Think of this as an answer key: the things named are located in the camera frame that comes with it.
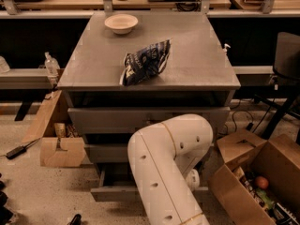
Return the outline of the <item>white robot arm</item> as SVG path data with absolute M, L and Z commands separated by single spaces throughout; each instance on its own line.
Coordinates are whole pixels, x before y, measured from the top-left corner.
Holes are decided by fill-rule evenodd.
M 176 116 L 131 136 L 128 161 L 151 225 L 209 225 L 186 177 L 212 141 L 211 125 L 198 114 Z

